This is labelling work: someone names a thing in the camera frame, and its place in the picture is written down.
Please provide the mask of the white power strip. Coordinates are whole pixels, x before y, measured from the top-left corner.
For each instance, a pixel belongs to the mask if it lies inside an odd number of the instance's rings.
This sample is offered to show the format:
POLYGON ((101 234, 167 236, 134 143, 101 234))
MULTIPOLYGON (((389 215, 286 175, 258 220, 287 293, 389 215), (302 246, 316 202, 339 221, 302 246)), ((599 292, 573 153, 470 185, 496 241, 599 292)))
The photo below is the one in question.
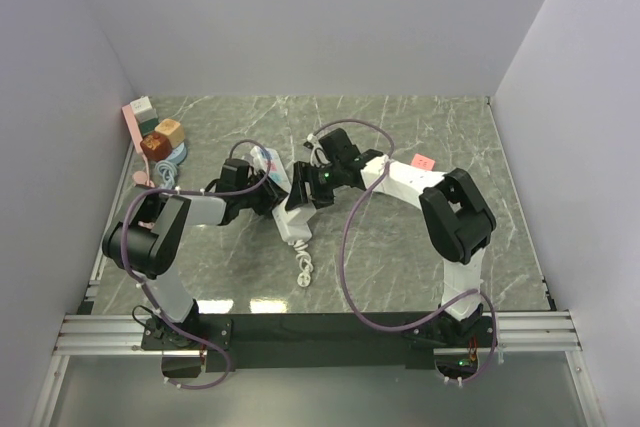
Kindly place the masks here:
MULTIPOLYGON (((279 154, 271 148, 267 148, 266 152, 267 155, 265 155, 264 151, 258 146, 251 149, 250 155, 253 166, 264 171, 270 169, 269 176, 271 179, 289 193, 291 190, 291 182, 279 154)), ((284 209, 287 198, 273 209, 272 216, 282 240, 290 246, 301 246, 312 238, 312 232, 309 228, 309 222, 298 226, 287 225, 285 223, 284 209)))

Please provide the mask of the pink cube plug adapter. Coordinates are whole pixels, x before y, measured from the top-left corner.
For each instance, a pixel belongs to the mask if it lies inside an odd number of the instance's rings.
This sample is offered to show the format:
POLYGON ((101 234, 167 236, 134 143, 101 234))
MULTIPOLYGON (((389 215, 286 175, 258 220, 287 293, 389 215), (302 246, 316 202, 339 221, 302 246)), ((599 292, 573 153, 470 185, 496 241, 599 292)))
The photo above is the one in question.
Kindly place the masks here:
POLYGON ((421 154, 415 154, 412 158, 411 166, 425 171, 432 171, 435 166, 435 160, 421 154))

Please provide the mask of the tan wooden cube adapter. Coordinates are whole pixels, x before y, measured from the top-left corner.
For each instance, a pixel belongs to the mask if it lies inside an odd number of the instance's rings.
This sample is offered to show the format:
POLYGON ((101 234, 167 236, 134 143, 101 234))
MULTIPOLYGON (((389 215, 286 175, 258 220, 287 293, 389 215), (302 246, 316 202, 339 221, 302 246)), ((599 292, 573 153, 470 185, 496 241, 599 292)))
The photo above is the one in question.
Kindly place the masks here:
POLYGON ((168 139, 171 148, 175 149, 185 141, 185 131, 182 124, 174 119, 164 119, 155 126, 154 131, 168 139))

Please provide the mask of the brown wooden cube adapter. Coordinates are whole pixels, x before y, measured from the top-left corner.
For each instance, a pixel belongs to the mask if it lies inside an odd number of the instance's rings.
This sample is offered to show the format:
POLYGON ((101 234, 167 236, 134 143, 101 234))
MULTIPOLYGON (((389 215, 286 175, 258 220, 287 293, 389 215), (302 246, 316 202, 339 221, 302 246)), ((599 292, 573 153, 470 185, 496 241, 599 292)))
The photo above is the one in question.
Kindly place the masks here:
POLYGON ((166 159, 173 151, 169 138, 158 132, 143 137, 139 146, 144 156, 152 162, 166 159))

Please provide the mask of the white cube plug adapter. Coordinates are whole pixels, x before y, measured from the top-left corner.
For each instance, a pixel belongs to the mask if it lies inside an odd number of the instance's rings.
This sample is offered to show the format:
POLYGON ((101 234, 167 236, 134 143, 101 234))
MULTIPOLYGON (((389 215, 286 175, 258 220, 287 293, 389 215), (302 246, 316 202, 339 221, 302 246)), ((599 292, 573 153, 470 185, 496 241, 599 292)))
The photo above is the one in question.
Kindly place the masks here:
POLYGON ((284 209, 285 223, 287 225, 304 225, 315 215, 316 209, 312 203, 295 207, 291 210, 284 209))

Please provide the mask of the light blue round adapter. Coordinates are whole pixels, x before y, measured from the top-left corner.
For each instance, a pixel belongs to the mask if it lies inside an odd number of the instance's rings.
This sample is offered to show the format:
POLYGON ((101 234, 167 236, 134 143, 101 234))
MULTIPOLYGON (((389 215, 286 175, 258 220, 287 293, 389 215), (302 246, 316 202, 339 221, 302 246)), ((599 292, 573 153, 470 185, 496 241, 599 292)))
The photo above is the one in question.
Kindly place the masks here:
POLYGON ((174 165, 180 165, 186 159, 187 155, 188 149, 186 143, 181 142, 172 150, 166 160, 174 165))

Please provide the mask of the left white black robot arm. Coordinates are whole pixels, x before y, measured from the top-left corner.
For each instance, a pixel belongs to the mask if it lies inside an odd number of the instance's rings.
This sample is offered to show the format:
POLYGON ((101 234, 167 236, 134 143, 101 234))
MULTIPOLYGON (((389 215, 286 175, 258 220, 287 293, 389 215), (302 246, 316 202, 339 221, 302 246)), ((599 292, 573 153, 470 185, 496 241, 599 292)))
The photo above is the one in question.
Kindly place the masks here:
POLYGON ((135 186, 102 240, 103 254, 142 289, 157 317, 168 320, 164 336, 176 348, 193 346, 200 335, 196 301, 173 266, 184 228, 225 226, 244 209, 266 215, 287 192, 260 171, 223 174, 215 189, 187 195, 135 186))

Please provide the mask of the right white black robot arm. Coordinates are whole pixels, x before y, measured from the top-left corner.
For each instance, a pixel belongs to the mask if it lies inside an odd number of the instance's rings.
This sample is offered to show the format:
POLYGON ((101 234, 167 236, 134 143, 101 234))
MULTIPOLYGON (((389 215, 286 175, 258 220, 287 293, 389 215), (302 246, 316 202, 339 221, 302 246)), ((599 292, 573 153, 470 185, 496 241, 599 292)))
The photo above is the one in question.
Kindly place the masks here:
POLYGON ((464 344, 483 313, 481 266, 496 229, 495 216, 470 174, 460 168, 448 173, 426 171, 373 149, 352 160, 334 159, 322 167, 297 162, 285 209, 291 211, 309 204, 317 209, 331 206, 334 191, 344 186, 363 191, 356 207, 372 194, 380 193, 420 209, 431 244, 444 260, 439 309, 403 326, 384 326, 365 317, 351 298, 345 265, 341 264, 341 288, 355 316, 363 324, 389 333, 413 331, 440 320, 442 340, 452 346, 464 344))

